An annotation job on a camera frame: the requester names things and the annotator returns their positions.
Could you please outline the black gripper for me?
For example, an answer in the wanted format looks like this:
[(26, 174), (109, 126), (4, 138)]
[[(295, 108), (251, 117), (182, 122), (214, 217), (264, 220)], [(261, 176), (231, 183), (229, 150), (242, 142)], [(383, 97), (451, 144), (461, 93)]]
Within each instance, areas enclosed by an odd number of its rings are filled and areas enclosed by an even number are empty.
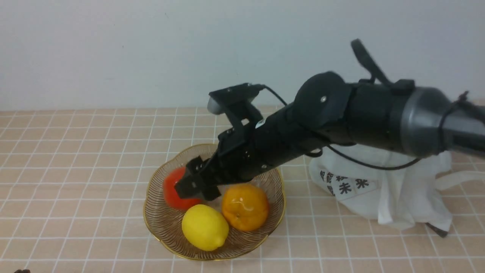
[(262, 160), (253, 139), (255, 126), (230, 128), (218, 135), (216, 152), (205, 162), (201, 156), (190, 159), (182, 168), (182, 177), (175, 183), (179, 198), (214, 201), (221, 196), (217, 185), (250, 182), (265, 173), (268, 164)]

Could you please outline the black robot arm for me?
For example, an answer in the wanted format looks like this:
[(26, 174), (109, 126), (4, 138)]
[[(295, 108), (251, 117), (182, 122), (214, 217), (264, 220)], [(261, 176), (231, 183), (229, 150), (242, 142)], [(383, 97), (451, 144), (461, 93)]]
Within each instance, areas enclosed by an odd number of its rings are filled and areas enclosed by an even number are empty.
[(369, 79), (346, 83), (329, 71), (306, 80), (294, 101), (264, 119), (252, 100), (266, 85), (243, 83), (210, 92), (208, 111), (225, 114), (232, 128), (220, 133), (208, 159), (192, 158), (175, 184), (182, 199), (219, 197), (219, 185), (250, 182), (302, 155), (319, 157), (332, 144), (361, 144), (406, 154), (414, 160), (443, 151), (484, 157), (484, 107), (451, 102), (436, 88), (414, 80), (391, 82), (359, 39), (351, 42)]

